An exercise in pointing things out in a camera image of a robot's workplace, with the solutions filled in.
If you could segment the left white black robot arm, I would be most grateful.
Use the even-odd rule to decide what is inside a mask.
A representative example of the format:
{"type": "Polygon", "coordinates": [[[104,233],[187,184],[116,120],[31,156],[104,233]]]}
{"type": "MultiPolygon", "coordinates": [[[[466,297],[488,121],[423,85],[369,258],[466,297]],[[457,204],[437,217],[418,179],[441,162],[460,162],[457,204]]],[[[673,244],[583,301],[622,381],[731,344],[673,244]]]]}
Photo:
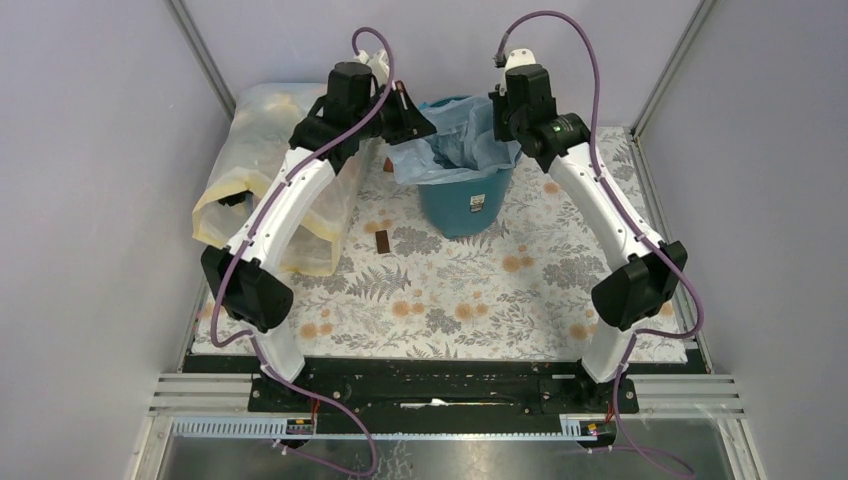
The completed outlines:
{"type": "Polygon", "coordinates": [[[251,341],[261,371],[275,379],[272,398],[285,410],[304,407],[311,388],[299,377],[305,358],[285,323],[294,303],[292,289],[277,277],[286,249],[364,141],[398,145],[434,131],[394,79],[385,51],[337,63],[324,94],[293,127],[267,193],[224,246],[203,251],[201,265],[215,295],[212,316],[225,312],[241,323],[233,337],[251,341]]]}

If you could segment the light blue plastic trash bag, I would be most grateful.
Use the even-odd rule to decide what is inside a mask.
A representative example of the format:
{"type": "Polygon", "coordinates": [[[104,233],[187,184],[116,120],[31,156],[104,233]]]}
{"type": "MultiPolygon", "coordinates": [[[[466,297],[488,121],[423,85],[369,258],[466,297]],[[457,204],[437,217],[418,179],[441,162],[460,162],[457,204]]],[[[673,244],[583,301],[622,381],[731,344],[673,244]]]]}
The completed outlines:
{"type": "Polygon", "coordinates": [[[515,167],[515,141],[494,136],[493,103],[486,95],[451,97],[421,106],[436,132],[386,149],[399,185],[436,185],[477,180],[515,167]]]}

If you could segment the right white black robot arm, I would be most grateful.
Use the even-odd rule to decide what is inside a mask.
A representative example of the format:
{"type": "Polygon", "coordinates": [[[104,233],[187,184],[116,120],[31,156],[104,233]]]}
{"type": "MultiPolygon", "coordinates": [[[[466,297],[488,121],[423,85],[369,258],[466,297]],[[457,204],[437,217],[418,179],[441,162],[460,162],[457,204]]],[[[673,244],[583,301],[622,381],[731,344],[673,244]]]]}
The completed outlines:
{"type": "Polygon", "coordinates": [[[597,412],[613,398],[610,381],[625,366],[635,331],[673,296],[688,253],[681,242],[666,242],[627,201],[600,159],[590,128],[578,115],[558,112],[543,66],[506,69],[489,97],[496,139],[517,141],[569,194],[611,271],[590,292],[600,321],[581,359],[587,376],[573,386],[577,405],[597,412]]]}

